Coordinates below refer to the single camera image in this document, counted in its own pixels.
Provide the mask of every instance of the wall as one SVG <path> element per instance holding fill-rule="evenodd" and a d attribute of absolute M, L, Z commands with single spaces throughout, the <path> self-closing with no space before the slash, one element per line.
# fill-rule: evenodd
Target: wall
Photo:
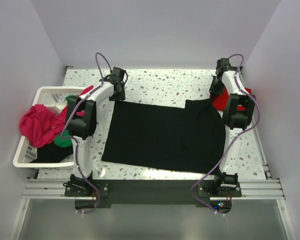
<path fill-rule="evenodd" d="M 215 68 L 249 56 L 280 0 L 31 0 L 66 65 Z"/>
<path fill-rule="evenodd" d="M 12 159 L 18 123 L 37 89 L 60 85 L 63 65 L 29 0 L 0 1 L 0 240 L 9 238 L 29 170 Z"/>
<path fill-rule="evenodd" d="M 260 137 L 300 239 L 300 0 L 282 0 L 244 67 L 262 116 Z"/>

